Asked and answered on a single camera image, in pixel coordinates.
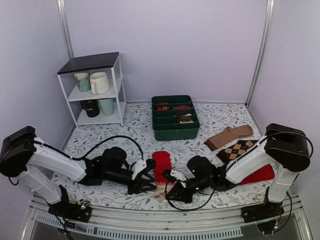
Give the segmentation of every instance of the floral tablecloth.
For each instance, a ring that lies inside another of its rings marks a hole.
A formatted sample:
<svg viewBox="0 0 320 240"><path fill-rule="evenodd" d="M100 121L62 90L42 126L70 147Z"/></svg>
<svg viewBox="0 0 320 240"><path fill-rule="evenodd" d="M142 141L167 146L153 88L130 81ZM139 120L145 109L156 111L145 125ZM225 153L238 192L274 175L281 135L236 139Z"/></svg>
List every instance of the floral tablecloth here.
<svg viewBox="0 0 320 240"><path fill-rule="evenodd" d="M260 138L257 126L243 104L196 103L195 110L201 124L196 139L156 141L152 129L151 105L148 103L128 103L124 126L118 124L80 126L74 130L65 152L80 157L107 137L126 135L139 143L145 159L150 158L156 151L167 151L170 153L172 167L183 172L187 177L192 177L193 175L187 169L186 164L193 156L207 157L217 167L223 164L216 157L220 149L211 152L204 145L204 142L209 137L220 133L224 128L228 126L234 128L248 124L253 128L254 134L252 137L245 139ZM235 144L236 141L228 143L226 147ZM122 138L116 138L101 145L89 158L102 154L105 148L110 147L124 149L127 153L127 161L130 164L141 159L137 147L131 141ZM59 173L55 173L52 180L65 186L70 199L73 201L86 199L95 206L132 210L173 210L166 200L153 199L153 192L128 195L127 187L118 183L105 181L101 186L84 186ZM262 181L239 185L226 192L217 192L204 209L226 208L262 202L269 184L270 181ZM211 193L211 189L208 188L205 193ZM207 195L194 194L192 203L174 202L174 204L179 208L194 208L205 203L208 197Z"/></svg>

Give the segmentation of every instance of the red sock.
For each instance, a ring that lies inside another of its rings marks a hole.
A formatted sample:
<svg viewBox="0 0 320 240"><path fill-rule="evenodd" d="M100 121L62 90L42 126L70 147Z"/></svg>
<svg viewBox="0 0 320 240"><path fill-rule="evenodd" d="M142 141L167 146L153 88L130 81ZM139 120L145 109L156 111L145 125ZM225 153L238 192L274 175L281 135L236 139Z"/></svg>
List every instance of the red sock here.
<svg viewBox="0 0 320 240"><path fill-rule="evenodd" d="M244 184L251 184L251 183L257 183L261 181L271 180L274 179L275 173L272 169L272 166L270 164L260 168L259 170L255 171L254 173L247 176L245 179L240 182L240 185Z"/></svg>
<svg viewBox="0 0 320 240"><path fill-rule="evenodd" d="M152 154L152 159L154 159L156 163L154 168L154 178L156 184L166 184L168 180L162 176L162 173L166 169L172 169L170 154L166 151L156 151Z"/></svg>

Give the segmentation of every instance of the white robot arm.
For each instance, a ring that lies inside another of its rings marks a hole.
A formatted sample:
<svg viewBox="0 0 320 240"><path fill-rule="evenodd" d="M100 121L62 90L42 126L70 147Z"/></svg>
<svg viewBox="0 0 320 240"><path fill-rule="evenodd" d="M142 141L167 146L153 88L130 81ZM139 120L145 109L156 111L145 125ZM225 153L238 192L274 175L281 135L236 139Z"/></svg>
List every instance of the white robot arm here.
<svg viewBox="0 0 320 240"><path fill-rule="evenodd" d="M170 201L191 203L196 192L208 187L213 191L229 190L263 166L277 162L279 168L266 191L264 203L244 207L241 215L245 222L252 222L283 214L282 201L289 187L298 174L310 165L313 150L309 155L307 141L311 144L303 131L272 123L267 126L265 136L250 150L221 167L215 167L206 157L191 158L187 167L195 177L184 180L183 185L179 181L181 179L173 177L170 170L165 170L165 178L170 182L177 181L166 194L166 199L171 206Z"/></svg>
<svg viewBox="0 0 320 240"><path fill-rule="evenodd" d="M113 136L109 139L116 137L131 139L127 136ZM133 142L143 157L141 148L134 140ZM126 152L119 147L108 148L94 159L75 158L45 143L35 135L33 127L26 126L3 140L0 173L16 178L32 192L42 196L50 206L50 213L88 222L91 214L88 203L69 202L67 190L52 182L36 166L61 173L86 186L101 185L103 181L124 184L128 186L129 195L156 189L151 183L155 179L148 173L155 168L156 162L153 159L141 159L129 166L126 158Z"/></svg>

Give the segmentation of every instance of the white wall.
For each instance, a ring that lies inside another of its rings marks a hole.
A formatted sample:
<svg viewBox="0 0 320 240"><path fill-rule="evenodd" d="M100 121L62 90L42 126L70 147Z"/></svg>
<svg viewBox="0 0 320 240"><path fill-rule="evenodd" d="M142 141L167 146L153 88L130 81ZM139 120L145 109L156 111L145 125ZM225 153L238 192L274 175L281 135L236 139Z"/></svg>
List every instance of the white wall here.
<svg viewBox="0 0 320 240"><path fill-rule="evenodd" d="M1 143L31 125L62 147L74 125L56 76L67 60L57 1L0 1ZM1 240L19 239L31 198L25 185L0 176Z"/></svg>
<svg viewBox="0 0 320 240"><path fill-rule="evenodd" d="M76 57L119 51L129 101L244 103L266 0L68 0Z"/></svg>
<svg viewBox="0 0 320 240"><path fill-rule="evenodd" d="M320 1L277 0L251 110L261 129L279 123L303 130L315 153L296 183L320 239Z"/></svg>

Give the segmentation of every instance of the green compartment organizer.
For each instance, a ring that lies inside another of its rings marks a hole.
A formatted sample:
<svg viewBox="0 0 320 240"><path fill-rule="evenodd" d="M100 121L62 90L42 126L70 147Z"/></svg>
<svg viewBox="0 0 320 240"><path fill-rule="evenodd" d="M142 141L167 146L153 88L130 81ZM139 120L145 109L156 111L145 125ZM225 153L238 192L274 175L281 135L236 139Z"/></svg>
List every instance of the green compartment organizer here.
<svg viewBox="0 0 320 240"><path fill-rule="evenodd" d="M154 96L152 98L152 128L157 141L172 141L195 139L200 128L200 122L189 95ZM190 106L189 110L174 110L178 106ZM157 108L169 107L167 111L157 111ZM183 111L191 114L194 123L177 123L180 116L176 113Z"/></svg>

